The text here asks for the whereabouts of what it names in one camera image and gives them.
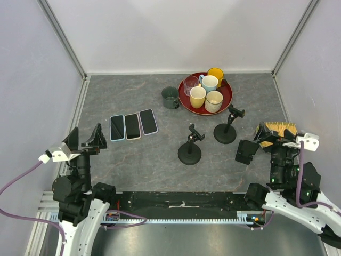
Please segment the blue case phone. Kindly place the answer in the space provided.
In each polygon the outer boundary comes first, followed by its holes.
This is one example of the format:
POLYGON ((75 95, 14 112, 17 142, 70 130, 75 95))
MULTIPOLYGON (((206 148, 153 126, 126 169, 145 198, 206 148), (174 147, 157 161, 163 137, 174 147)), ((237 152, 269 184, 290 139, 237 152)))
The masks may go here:
POLYGON ((125 123, 123 115, 110 117, 110 140, 121 141, 125 139, 125 123))

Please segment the cream case phone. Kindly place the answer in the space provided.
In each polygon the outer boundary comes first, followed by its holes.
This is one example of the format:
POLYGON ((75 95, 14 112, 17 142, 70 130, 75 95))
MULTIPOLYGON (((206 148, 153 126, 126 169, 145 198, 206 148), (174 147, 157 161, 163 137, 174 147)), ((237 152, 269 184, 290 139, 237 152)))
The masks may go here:
POLYGON ((127 140, 135 140, 141 137, 139 117, 137 113, 125 115, 125 131, 127 140))

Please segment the black phone stand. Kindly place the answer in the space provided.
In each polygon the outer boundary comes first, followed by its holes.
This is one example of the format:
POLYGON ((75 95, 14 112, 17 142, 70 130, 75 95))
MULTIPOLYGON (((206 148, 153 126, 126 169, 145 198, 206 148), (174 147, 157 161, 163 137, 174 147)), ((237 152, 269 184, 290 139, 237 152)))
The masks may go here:
POLYGON ((188 135, 188 140, 186 143, 181 145, 178 149, 178 158, 185 165, 195 165, 197 164, 202 156, 202 152, 199 146, 195 144, 196 141, 203 141, 205 138, 204 134, 200 134, 196 129, 195 125, 191 124, 189 126, 191 132, 188 135))
POLYGON ((235 128, 232 126, 232 122, 238 117, 243 118, 246 113, 244 109, 239 110, 233 107, 233 105, 229 105, 228 110, 230 114, 228 116, 227 123, 226 124, 222 123, 222 124, 217 125, 214 128, 214 132, 213 132, 213 135, 216 141, 222 144, 230 144, 236 139, 237 133, 236 133, 235 128))

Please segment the purple case phone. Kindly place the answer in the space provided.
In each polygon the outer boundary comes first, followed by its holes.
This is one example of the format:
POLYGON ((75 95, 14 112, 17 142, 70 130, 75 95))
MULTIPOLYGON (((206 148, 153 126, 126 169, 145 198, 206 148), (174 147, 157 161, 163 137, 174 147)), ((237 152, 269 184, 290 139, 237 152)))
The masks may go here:
POLYGON ((140 111, 139 117, 144 135, 152 135, 158 132, 157 123, 152 109, 140 111))

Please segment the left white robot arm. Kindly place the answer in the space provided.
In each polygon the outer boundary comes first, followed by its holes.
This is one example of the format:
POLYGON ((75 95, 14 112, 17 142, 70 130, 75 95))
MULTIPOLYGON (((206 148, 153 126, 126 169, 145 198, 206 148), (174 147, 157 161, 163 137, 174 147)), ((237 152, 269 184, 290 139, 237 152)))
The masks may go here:
POLYGON ((85 142, 79 143, 79 129, 75 127, 50 149, 52 161, 66 163, 70 171, 52 184, 53 200, 59 203, 58 226, 63 230, 59 255, 90 255, 104 214, 117 204, 114 186, 101 182, 91 185, 90 157, 106 148, 98 123, 85 142))

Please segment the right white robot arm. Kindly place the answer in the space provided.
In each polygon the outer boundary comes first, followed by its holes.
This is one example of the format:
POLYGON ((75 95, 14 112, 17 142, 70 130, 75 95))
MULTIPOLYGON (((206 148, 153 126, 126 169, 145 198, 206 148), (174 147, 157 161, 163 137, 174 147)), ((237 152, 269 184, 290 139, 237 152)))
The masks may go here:
POLYGON ((316 151, 319 136, 312 133, 283 135, 261 122, 253 141, 242 140, 242 151, 250 161, 262 142, 271 154, 270 180, 266 186, 251 183, 244 196, 250 210, 261 208, 292 219, 335 248, 340 248, 340 208, 320 189, 321 175, 311 162, 303 160, 305 150, 316 151))

